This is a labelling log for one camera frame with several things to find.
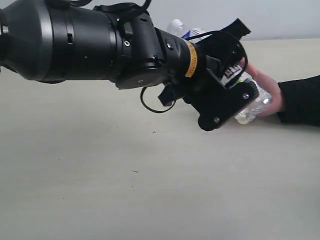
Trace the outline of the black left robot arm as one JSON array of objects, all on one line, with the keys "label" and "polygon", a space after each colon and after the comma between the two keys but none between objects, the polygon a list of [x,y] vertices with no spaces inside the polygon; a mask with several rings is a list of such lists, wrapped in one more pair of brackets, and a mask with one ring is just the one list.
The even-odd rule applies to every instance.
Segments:
[{"label": "black left robot arm", "polygon": [[164,85],[159,101],[183,99],[201,114],[246,105],[229,67],[246,56],[250,30],[239,19],[198,36],[154,26],[143,5],[123,2],[87,9],[85,0],[16,0],[0,11],[0,64],[27,80],[57,84],[108,80],[120,90]]}]

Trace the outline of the person's open bare hand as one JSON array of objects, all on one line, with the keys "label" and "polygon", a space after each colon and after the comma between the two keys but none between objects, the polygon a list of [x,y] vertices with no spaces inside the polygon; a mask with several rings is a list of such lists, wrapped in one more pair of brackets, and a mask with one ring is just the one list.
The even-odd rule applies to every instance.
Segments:
[{"label": "person's open bare hand", "polygon": [[285,104],[278,82],[269,75],[263,73],[261,70],[257,69],[251,63],[248,63],[244,69],[249,75],[251,75],[258,85],[272,97],[271,103],[258,116],[266,117],[278,112],[283,112]]}]

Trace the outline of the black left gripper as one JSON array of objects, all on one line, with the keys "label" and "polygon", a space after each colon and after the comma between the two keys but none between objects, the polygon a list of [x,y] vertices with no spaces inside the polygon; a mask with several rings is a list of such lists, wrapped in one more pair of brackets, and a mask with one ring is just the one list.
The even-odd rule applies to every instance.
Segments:
[{"label": "black left gripper", "polygon": [[221,30],[192,29],[179,34],[181,39],[194,47],[196,68],[191,77],[176,79],[166,85],[158,96],[161,104],[170,107],[175,101],[183,99],[197,110],[202,110],[225,95],[227,87],[222,83],[223,75],[246,56],[240,40],[250,33],[251,30],[237,18]]}]

